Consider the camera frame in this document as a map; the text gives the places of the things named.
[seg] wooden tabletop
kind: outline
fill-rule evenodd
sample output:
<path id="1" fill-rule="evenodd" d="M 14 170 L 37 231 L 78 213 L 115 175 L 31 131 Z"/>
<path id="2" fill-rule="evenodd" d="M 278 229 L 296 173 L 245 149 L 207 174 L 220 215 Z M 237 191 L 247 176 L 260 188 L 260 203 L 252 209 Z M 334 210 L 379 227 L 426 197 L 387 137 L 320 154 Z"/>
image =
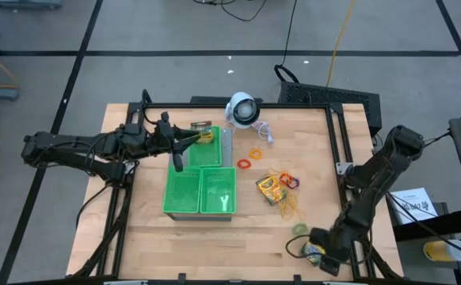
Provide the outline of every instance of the wooden tabletop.
<path id="1" fill-rule="evenodd" d="M 113 131 L 126 118 L 127 105 L 109 104 L 102 131 Z M 344 105 L 345 122 L 354 162 L 371 157 L 371 139 L 361 104 Z M 189 128 L 193 121 L 211 120 L 223 127 L 222 109 L 149 109 L 151 120 L 167 111 L 171 124 Z M 341 160 L 344 161 L 337 117 L 333 116 Z M 339 214 L 333 156 L 326 115 L 319 109 L 262 109 L 260 120 L 272 128 L 275 142 L 269 146 L 254 129 L 234 133 L 234 165 L 248 158 L 252 148 L 260 148 L 261 160 L 252 160 L 250 169 L 237 169 L 238 209 L 232 222 L 175 222 L 162 213 L 168 155 L 141 160 L 135 175 L 128 228 L 122 256 L 121 279 L 352 280 L 349 266 L 342 265 L 338 277 L 314 268 L 307 260 L 296 260 L 284 249 L 292 238 L 291 228 L 299 217 L 281 218 L 276 206 L 270 206 L 257 190 L 255 181 L 268 168 L 287 169 L 301 182 L 299 208 L 306 213 L 309 226 L 329 229 Z M 104 182 L 91 177 L 86 199 L 102 188 Z M 86 262 L 102 239 L 111 191 L 92 202 L 81 216 L 67 274 Z M 382 200 L 373 222 L 373 245 L 383 259 L 402 275 L 387 205 Z M 297 252 L 303 241 L 292 243 Z M 106 272 L 111 272 L 115 245 L 109 250 Z"/>

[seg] concrete floor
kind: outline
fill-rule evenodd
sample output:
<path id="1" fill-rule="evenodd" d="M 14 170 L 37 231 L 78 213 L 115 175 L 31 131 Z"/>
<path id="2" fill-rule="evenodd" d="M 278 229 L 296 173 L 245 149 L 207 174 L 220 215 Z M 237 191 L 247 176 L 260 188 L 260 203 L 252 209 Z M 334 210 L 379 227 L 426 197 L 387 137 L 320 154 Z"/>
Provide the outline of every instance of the concrete floor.
<path id="1" fill-rule="evenodd" d="M 95 0 L 64 0 L 56 11 L 0 10 L 0 50 L 79 50 Z M 461 36 L 461 0 L 445 0 Z M 253 15 L 260 1 L 238 0 L 228 9 Z M 255 21 L 243 23 L 219 7 L 189 0 L 104 0 L 89 51 L 282 50 L 292 0 L 269 0 Z M 349 0 L 299 0 L 291 50 L 332 50 Z M 359 0 L 340 49 L 354 51 L 457 51 L 434 0 Z M 192 96 L 230 96 L 246 91 L 278 99 L 272 68 L 280 56 L 86 56 L 68 101 L 60 133 L 100 131 L 108 103 L 137 101 L 143 88 L 156 102 L 188 102 Z M 24 135 L 49 131 L 67 85 L 74 56 L 3 56 L 21 83 L 18 101 L 0 101 L 0 267 L 35 170 L 19 157 Z M 328 56 L 289 56 L 285 66 L 304 83 L 323 85 Z M 0 84 L 8 78 L 0 71 Z M 461 116 L 461 56 L 338 57 L 332 87 L 379 93 L 383 138 L 404 124 L 426 138 Z M 75 215 L 87 176 L 49 169 L 41 186 L 10 282 L 64 276 L 75 232 Z M 433 201 L 461 210 L 461 168 L 450 139 L 429 147 L 393 190 L 425 187 Z M 450 283 L 451 273 L 407 276 Z"/>

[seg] white paper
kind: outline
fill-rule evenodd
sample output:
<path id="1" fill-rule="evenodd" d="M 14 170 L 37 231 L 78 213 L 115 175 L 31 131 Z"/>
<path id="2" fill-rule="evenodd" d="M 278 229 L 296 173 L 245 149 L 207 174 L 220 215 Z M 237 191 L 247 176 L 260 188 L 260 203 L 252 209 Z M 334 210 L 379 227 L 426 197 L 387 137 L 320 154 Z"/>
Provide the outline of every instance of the white paper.
<path id="1" fill-rule="evenodd" d="M 392 192 L 392 196 L 417 220 L 422 221 L 437 217 L 435 208 L 431 203 L 431 199 L 424 188 L 416 188 L 410 190 L 403 190 Z M 399 222 L 404 225 L 413 222 L 411 217 L 394 201 L 391 204 L 396 211 Z"/>

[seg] green plastic basket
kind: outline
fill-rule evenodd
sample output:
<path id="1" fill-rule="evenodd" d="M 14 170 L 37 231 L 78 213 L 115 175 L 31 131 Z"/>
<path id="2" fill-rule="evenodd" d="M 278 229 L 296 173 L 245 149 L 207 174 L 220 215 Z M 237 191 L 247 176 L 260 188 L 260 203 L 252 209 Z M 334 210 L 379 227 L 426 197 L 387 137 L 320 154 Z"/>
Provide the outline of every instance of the green plastic basket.
<path id="1" fill-rule="evenodd" d="M 213 126 L 213 141 L 208 144 L 194 143 L 189 148 L 189 166 L 217 167 L 222 165 L 222 139 L 220 127 Z"/>
<path id="2" fill-rule="evenodd" d="M 199 212 L 200 168 L 185 168 L 176 172 L 169 167 L 164 213 L 195 214 Z"/>
<path id="3" fill-rule="evenodd" d="M 200 174 L 200 213 L 234 214 L 236 212 L 236 169 L 203 168 Z M 228 196 L 226 206 L 222 198 Z"/>

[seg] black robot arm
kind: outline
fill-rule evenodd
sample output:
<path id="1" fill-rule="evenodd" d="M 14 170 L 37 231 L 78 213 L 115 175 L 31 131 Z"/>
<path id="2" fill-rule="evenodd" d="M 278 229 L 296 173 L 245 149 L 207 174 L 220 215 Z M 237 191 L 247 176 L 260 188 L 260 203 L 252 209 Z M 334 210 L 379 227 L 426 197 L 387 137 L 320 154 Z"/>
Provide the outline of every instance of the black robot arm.
<path id="1" fill-rule="evenodd" d="M 21 157 L 35 168 L 53 164 L 70 166 L 97 174 L 111 184 L 124 183 L 130 167 L 126 162 L 159 154 L 173 154 L 174 167 L 182 171 L 181 155 L 197 141 L 199 132 L 182 130 L 176 125 L 171 127 L 167 112 L 161 114 L 160 120 L 149 121 L 145 116 L 145 94 L 141 105 L 143 110 L 139 112 L 138 123 L 121 124 L 109 133 L 88 137 L 40 131 L 33 136 L 27 135 Z M 155 126 L 154 132 L 143 126 L 144 120 Z M 95 157 L 108 162 L 97 161 Z"/>
<path id="2" fill-rule="evenodd" d="M 359 196 L 347 203 L 329 231 L 313 228 L 310 232 L 310 242 L 326 251 L 320 263 L 323 271 L 337 276 L 340 264 L 349 259 L 352 243 L 370 230 L 377 203 L 424 147 L 421 135 L 397 126 L 387 135 L 383 148 L 364 165 L 337 165 L 340 186 L 357 189 Z"/>

